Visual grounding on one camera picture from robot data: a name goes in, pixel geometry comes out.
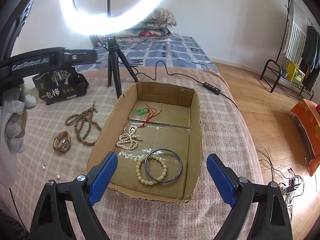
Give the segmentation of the gloved left hand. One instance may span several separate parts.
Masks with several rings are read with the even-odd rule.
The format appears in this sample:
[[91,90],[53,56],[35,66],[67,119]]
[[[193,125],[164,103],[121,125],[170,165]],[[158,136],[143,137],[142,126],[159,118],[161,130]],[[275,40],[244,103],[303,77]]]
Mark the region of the gloved left hand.
[[17,155],[25,150],[27,110],[36,106],[39,92],[25,85],[11,88],[1,99],[1,185],[8,189],[17,174]]

